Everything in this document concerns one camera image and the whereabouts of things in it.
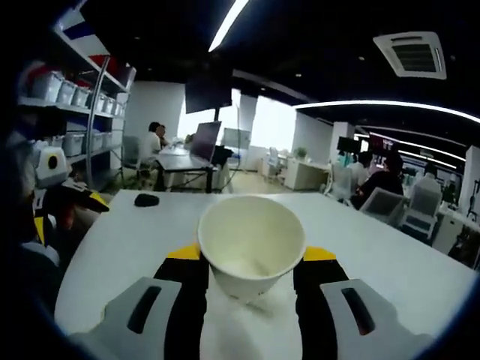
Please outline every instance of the ceiling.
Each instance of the ceiling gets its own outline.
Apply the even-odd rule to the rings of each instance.
[[[113,0],[89,0],[82,14],[115,57],[137,68],[138,80],[185,82],[212,55],[210,43],[233,0],[159,2],[136,0],[119,6]],[[474,2],[365,2],[250,0],[213,53],[235,69],[314,101],[411,101],[480,117],[480,22]],[[409,31],[438,34],[446,80],[397,77],[372,40]],[[306,102],[244,79],[237,79],[235,85],[288,104]],[[441,112],[398,106],[335,106],[302,112],[330,122],[401,128],[480,146],[480,124]],[[463,146],[408,133],[402,137],[465,155]]]

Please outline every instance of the black shirt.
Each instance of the black shirt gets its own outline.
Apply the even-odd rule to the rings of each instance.
[[[353,205],[359,209],[368,197],[374,192],[375,188],[382,188],[394,194],[404,195],[402,182],[400,178],[391,172],[379,171],[375,172],[361,187],[360,191],[364,196],[355,196],[356,201],[352,201]]]

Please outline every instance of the television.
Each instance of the television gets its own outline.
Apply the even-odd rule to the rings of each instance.
[[[354,139],[342,136],[338,138],[337,150],[341,152],[352,152],[353,154],[358,154],[361,146],[362,143]]]
[[[186,113],[232,105],[232,75],[233,69],[219,61],[203,64],[185,85]]]

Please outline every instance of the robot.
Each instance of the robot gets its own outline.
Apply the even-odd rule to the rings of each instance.
[[[31,162],[36,185],[32,202],[33,219],[37,237],[43,246],[48,245],[46,229],[56,227],[55,214],[61,210],[62,204],[70,203],[94,212],[109,211],[97,192],[68,177],[70,167],[61,148],[36,142]]]

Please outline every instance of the chair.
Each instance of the chair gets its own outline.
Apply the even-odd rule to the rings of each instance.
[[[359,211],[396,227],[406,201],[407,199],[402,195],[375,187]]]
[[[270,154],[267,160],[268,172],[266,178],[273,180],[277,178],[277,174],[281,169],[280,158],[278,157],[278,150],[276,148],[270,148]]]
[[[136,178],[140,181],[140,189],[150,179],[152,167],[140,163],[140,141],[136,136],[124,136],[122,144],[121,162],[123,167],[136,171]],[[125,186],[125,178],[121,168],[121,182]]]
[[[437,212],[442,202],[442,191],[420,185],[412,189],[410,204],[403,216],[400,227],[414,237],[431,239],[437,222]]]
[[[349,200],[352,197],[352,170],[339,163],[331,166],[330,182],[325,190],[325,195],[337,200]]]

